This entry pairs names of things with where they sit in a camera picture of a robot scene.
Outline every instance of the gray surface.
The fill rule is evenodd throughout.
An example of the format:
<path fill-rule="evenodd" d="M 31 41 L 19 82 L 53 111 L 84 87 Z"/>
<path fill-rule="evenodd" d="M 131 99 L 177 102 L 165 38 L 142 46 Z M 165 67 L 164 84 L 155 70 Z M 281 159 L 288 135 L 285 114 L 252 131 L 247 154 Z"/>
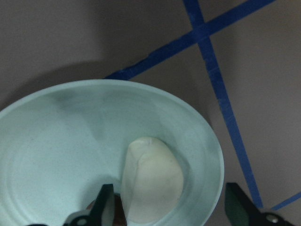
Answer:
<path fill-rule="evenodd" d="M 242 1 L 199 1 L 205 20 Z M 278 0 L 213 35 L 268 209 L 301 191 L 301 3 Z M 1 1 L 0 107 L 54 84 L 103 78 L 191 30 L 181 1 Z M 222 145 L 225 181 L 247 191 L 197 46 L 137 76 L 195 107 Z M 301 222 L 301 201 L 278 213 Z M 229 223 L 223 196 L 207 225 Z"/>

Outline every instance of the tape line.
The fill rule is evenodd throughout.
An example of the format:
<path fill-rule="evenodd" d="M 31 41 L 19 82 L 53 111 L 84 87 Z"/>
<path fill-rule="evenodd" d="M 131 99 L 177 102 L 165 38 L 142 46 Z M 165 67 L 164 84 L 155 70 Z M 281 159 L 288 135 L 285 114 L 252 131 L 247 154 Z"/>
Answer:
<path fill-rule="evenodd" d="M 236 21 L 252 14 L 275 0 L 248 0 L 208 22 L 210 34 L 214 34 Z"/>
<path fill-rule="evenodd" d="M 197 0 L 183 0 L 186 7 L 186 11 L 189 15 L 190 22 L 193 29 L 204 23 L 203 15 L 199 7 Z M 255 181 L 255 177 L 251 168 L 250 161 L 248 159 L 245 146 L 243 144 L 242 137 L 239 132 L 239 128 L 231 107 L 231 103 L 227 94 L 225 84 L 222 79 L 222 74 L 218 66 L 217 59 L 215 57 L 214 49 L 210 38 L 207 37 L 198 42 L 199 49 L 202 53 L 203 59 L 206 63 L 207 72 L 211 80 L 216 98 L 223 114 L 225 123 L 228 128 L 236 155 L 238 157 L 241 169 L 245 176 L 249 191 L 251 193 L 252 200 L 258 208 L 262 208 L 261 196 Z"/>
<path fill-rule="evenodd" d="M 292 202 L 298 200 L 299 198 L 301 198 L 301 192 L 295 194 L 291 198 L 288 198 L 287 200 L 284 200 L 283 202 L 279 203 L 278 205 L 272 207 L 272 210 L 279 210 L 279 209 L 291 204 Z"/>
<path fill-rule="evenodd" d="M 183 35 L 179 39 L 176 39 L 169 44 L 153 51 L 146 59 L 138 62 L 133 66 L 117 71 L 105 77 L 105 79 L 129 80 L 136 75 L 150 69 L 151 67 L 161 63 L 162 61 L 174 56 L 182 50 L 192 46 L 196 43 L 195 36 L 195 32 L 191 31 Z"/>

